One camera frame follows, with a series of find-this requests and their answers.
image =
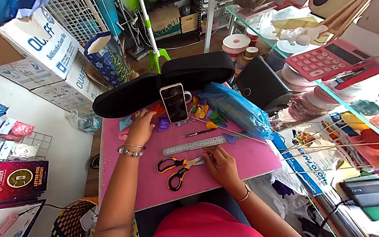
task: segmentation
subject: coffee mug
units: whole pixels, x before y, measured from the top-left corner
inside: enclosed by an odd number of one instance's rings
[[[184,98],[186,98],[185,95],[188,95],[188,96],[189,96],[189,99],[188,99],[188,100],[185,100],[185,104],[188,104],[188,103],[191,102],[191,100],[192,100],[191,92],[189,92],[189,91],[184,91]]]

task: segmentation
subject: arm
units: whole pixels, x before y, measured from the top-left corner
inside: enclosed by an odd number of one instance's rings
[[[247,190],[239,179],[236,160],[221,146],[205,147],[203,153],[210,174],[229,192],[235,200],[242,200]],[[216,163],[208,156],[213,154]],[[247,199],[237,202],[251,226],[264,237],[286,236],[300,237],[289,224],[277,215],[254,192]]]
[[[144,146],[152,134],[154,125],[150,124],[150,120],[155,114],[154,111],[141,111],[131,124],[124,144]],[[141,150],[127,145],[124,148],[131,152]],[[100,208],[96,237],[129,237],[137,193],[138,164],[138,157],[119,155]]]

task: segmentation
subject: scissor blade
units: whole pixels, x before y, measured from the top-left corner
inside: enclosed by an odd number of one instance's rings
[[[198,157],[193,160],[187,161],[187,166],[192,166],[196,164],[204,164],[204,159],[202,157]]]

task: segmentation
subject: wire shelf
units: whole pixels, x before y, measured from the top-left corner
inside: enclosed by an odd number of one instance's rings
[[[49,0],[49,13],[80,43],[107,31],[107,25],[93,0]]]

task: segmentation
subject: metal ruler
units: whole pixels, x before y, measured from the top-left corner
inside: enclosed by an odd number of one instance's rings
[[[236,137],[237,137],[236,140],[245,138],[241,135],[236,135]],[[200,148],[203,148],[204,146],[218,145],[218,144],[223,144],[223,143],[227,143],[227,140],[224,136],[212,137],[212,138],[207,138],[207,139],[192,142],[192,143],[185,143],[181,145],[164,148],[163,155],[169,156],[169,155],[184,152],[184,151],[192,151],[192,150],[200,149]]]

